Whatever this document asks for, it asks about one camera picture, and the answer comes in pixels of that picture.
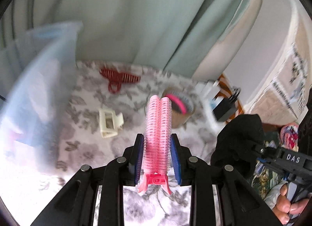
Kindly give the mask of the person's right hand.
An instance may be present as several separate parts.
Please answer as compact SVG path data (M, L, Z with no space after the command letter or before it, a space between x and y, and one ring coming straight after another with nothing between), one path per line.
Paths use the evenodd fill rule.
M289 222L291 215L301 214L306 205L309 202L309 199L302 199L296 203L291 204L287 199L286 194L288 192L287 184L282 185L280 189L280 195L277 198L277 203L272 209L273 213L279 219L279 221L285 225Z

